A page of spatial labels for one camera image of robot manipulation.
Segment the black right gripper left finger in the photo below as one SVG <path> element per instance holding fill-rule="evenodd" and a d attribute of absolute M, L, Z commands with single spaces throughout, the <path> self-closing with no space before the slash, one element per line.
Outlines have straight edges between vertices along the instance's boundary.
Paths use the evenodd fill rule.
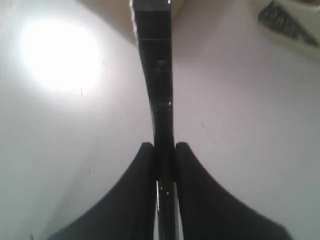
<path fill-rule="evenodd" d="M 154 146 L 144 142 L 113 188 L 50 239 L 152 240 L 156 208 L 154 168 Z"/>

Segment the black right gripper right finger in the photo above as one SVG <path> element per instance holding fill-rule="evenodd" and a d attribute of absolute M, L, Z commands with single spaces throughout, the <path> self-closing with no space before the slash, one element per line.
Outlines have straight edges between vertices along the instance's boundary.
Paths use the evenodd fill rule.
<path fill-rule="evenodd" d="M 225 190 L 207 172 L 186 142 L 176 144 L 175 165 L 184 239 L 292 239 L 285 227 Z"/>

